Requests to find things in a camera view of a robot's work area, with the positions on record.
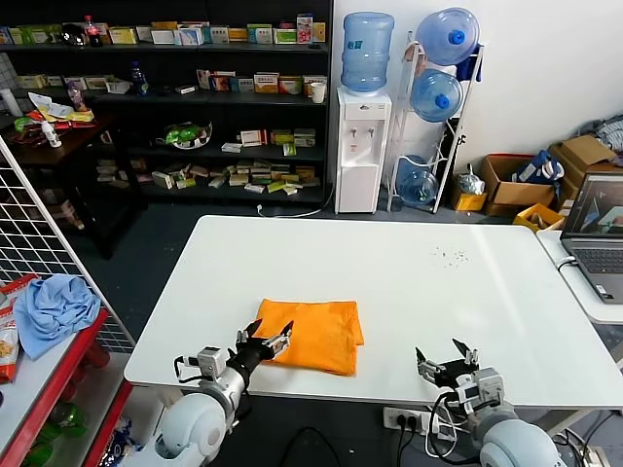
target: laptop keyboard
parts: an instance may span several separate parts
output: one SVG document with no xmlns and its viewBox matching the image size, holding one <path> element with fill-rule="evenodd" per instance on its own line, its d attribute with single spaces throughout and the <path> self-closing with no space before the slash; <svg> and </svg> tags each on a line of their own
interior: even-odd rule
<svg viewBox="0 0 623 467">
<path fill-rule="evenodd" d="M 573 254 L 593 274 L 623 274 L 623 249 L 574 248 Z"/>
</svg>

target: water cooler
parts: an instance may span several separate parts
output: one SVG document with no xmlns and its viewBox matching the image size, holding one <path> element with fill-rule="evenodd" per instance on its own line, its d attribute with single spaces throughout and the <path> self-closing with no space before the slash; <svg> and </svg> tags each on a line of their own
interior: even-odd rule
<svg viewBox="0 0 623 467">
<path fill-rule="evenodd" d="M 389 131 L 391 100 L 383 91 L 356 95 L 338 88 L 335 212 L 375 212 Z"/>
</svg>

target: laptop screen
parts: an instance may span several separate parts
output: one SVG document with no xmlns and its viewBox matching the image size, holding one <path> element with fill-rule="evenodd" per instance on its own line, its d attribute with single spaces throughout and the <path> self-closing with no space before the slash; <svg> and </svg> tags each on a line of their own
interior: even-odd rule
<svg viewBox="0 0 623 467">
<path fill-rule="evenodd" d="M 564 236 L 623 238 L 623 173 L 586 175 Z"/>
</svg>

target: power strip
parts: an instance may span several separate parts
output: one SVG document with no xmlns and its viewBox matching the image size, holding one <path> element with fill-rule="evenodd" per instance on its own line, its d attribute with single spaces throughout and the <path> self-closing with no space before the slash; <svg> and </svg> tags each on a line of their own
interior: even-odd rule
<svg viewBox="0 0 623 467">
<path fill-rule="evenodd" d="M 391 430 L 400 430 L 401 427 L 398 424 L 398 416 L 403 415 L 405 419 L 409 419 L 410 416 L 414 416 L 417 421 L 416 433 L 425 436 L 428 433 L 428 427 L 430 426 L 430 412 L 424 411 L 412 411 L 409 409 L 399 409 L 396 407 L 383 407 L 383 426 Z M 444 421 L 439 421 L 439 415 L 436 415 L 432 420 L 432 432 L 442 441 L 454 441 L 453 431 L 450 425 Z"/>
</svg>

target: water bottle rack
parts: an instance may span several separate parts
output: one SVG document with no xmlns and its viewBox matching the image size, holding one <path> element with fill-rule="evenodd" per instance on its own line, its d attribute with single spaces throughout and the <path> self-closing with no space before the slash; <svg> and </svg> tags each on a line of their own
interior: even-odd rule
<svg viewBox="0 0 623 467">
<path fill-rule="evenodd" d="M 418 70 L 418 67 L 421 63 L 424 64 L 423 59 L 425 57 L 425 53 L 421 45 L 417 41 L 413 40 L 413 32 L 409 31 L 407 35 L 407 47 L 405 48 L 405 53 L 402 56 L 402 75 L 400 78 L 400 85 L 398 87 L 398 97 L 394 105 L 394 112 L 389 128 L 389 142 L 387 145 L 387 153 L 390 155 L 397 155 L 397 157 L 395 158 L 393 164 L 391 178 L 389 180 L 385 180 L 387 185 L 387 212 L 391 212 L 393 199 L 398 197 L 396 191 L 396 176 L 398 173 L 398 165 L 400 164 L 401 160 L 404 160 L 411 165 L 419 167 L 430 167 L 432 174 L 435 176 L 437 176 L 437 165 L 439 164 L 439 162 L 446 163 L 443 175 L 441 176 L 441 180 L 439 180 L 439 193 L 437 194 L 434 203 L 432 205 L 426 205 L 421 207 L 422 210 L 427 210 L 432 214 L 435 214 L 437 212 L 437 209 L 439 209 L 439 203 L 441 201 L 441 197 L 443 195 L 446 183 L 448 182 L 448 176 L 450 175 L 452 162 L 454 161 L 457 154 L 457 147 L 459 144 L 462 144 L 465 139 L 463 133 L 465 109 L 469 104 L 471 91 L 473 89 L 474 83 L 476 82 L 478 70 L 480 69 L 480 65 L 483 61 L 484 51 L 485 46 L 480 45 L 478 53 L 472 55 L 472 57 L 476 57 L 476 63 L 474 65 L 474 69 L 472 70 L 467 89 L 464 93 L 464 99 L 459 110 L 460 117 L 458 118 L 457 127 L 453 128 L 453 126 L 450 124 L 450 120 L 445 121 L 445 126 L 449 129 L 450 133 L 453 136 L 453 142 L 448 156 L 445 157 L 441 151 L 441 145 L 443 144 L 444 137 L 446 135 L 446 132 L 444 131 L 441 140 L 438 144 L 435 145 L 435 155 L 430 161 L 428 161 L 426 164 L 412 162 L 410 159 L 402 154 L 405 137 L 405 126 L 407 123 L 408 114 L 411 112 L 415 113 L 411 106 L 411 91 L 413 89 L 413 82 L 415 80 L 416 71 Z"/>
</svg>

